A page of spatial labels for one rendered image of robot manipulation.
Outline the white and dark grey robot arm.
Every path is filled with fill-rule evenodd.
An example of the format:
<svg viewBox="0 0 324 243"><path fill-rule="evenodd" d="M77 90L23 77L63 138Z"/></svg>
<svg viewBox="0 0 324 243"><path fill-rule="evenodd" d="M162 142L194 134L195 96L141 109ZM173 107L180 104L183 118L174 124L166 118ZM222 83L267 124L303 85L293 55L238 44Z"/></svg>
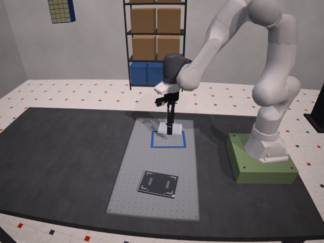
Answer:
<svg viewBox="0 0 324 243"><path fill-rule="evenodd" d="M251 2L251 3L250 3ZM154 87L161 94L193 91L216 54L247 21L268 29L266 64L252 90L254 102L262 106L257 114L246 153L260 163L286 161L286 144L279 125L301 90L296 77L288 76L295 65L298 26L290 14L282 14L276 0L228 0L210 23L202 48L193 60L170 53L163 62L163 81ZM189 67L188 67L189 66ZM286 153L285 153L286 151Z"/></svg>

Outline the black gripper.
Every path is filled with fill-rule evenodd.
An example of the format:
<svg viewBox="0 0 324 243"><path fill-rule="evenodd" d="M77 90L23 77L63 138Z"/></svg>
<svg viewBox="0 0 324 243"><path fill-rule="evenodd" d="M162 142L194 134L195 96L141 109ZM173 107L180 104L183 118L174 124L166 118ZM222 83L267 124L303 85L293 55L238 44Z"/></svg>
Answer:
<svg viewBox="0 0 324 243"><path fill-rule="evenodd" d="M164 99L168 102L167 103L167 112L168 112L168 117L167 117L167 135L172 135L172 128L173 128L173 123L174 123L174 115L175 115L175 102L179 100L179 91L175 93L168 93L164 94Z"/></svg>

